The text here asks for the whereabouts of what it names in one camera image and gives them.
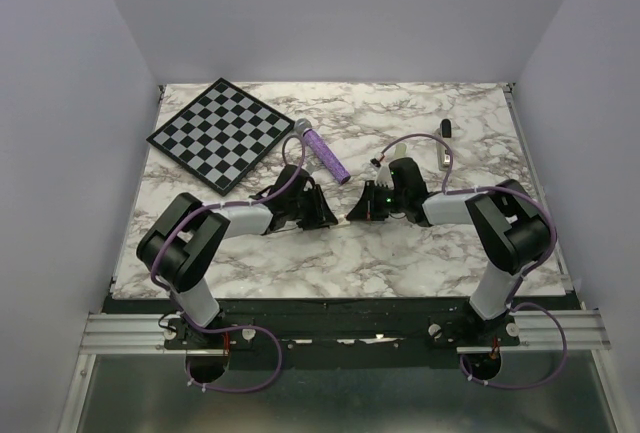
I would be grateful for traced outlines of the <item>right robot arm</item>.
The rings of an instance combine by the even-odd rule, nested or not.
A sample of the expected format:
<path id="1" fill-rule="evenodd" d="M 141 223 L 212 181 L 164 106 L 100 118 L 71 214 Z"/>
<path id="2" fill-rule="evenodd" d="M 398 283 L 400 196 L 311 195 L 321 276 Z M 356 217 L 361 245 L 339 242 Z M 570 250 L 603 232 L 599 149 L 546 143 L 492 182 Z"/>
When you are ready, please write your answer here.
<path id="1" fill-rule="evenodd" d="M 549 215 L 512 179 L 495 187 L 430 192 L 409 157 L 392 161 L 390 176 L 390 187 L 367 181 L 346 220 L 382 222 L 403 214 L 420 227 L 472 225 L 488 263 L 468 300 L 472 313 L 459 324 L 467 342 L 485 343 L 496 333 L 494 319 L 506 313 L 523 278 L 555 249 L 557 232 Z"/>

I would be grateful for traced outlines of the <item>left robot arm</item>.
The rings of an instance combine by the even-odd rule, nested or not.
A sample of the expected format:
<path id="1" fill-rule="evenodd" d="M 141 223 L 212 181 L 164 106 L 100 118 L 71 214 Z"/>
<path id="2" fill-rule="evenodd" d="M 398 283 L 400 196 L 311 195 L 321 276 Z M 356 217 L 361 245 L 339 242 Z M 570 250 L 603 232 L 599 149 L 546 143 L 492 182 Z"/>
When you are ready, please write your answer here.
<path id="1" fill-rule="evenodd" d="M 190 193 L 169 204 L 136 248 L 136 257 L 189 317 L 187 335 L 201 348 L 222 333 L 221 312 L 205 274 L 225 239 L 269 235 L 293 222 L 304 231 L 338 224 L 320 185 L 304 169 L 283 168 L 276 182 L 245 201 L 205 208 Z"/>

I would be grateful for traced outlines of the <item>grey green stapler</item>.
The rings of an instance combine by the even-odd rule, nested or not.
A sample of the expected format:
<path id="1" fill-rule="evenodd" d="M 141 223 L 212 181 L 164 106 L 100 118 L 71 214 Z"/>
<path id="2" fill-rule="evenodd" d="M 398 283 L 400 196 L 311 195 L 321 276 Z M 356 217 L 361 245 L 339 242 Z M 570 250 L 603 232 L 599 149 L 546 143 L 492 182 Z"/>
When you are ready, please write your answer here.
<path id="1" fill-rule="evenodd" d="M 404 158 L 406 156 L 407 146 L 405 143 L 398 143 L 395 145 L 393 158 L 395 160 Z"/>

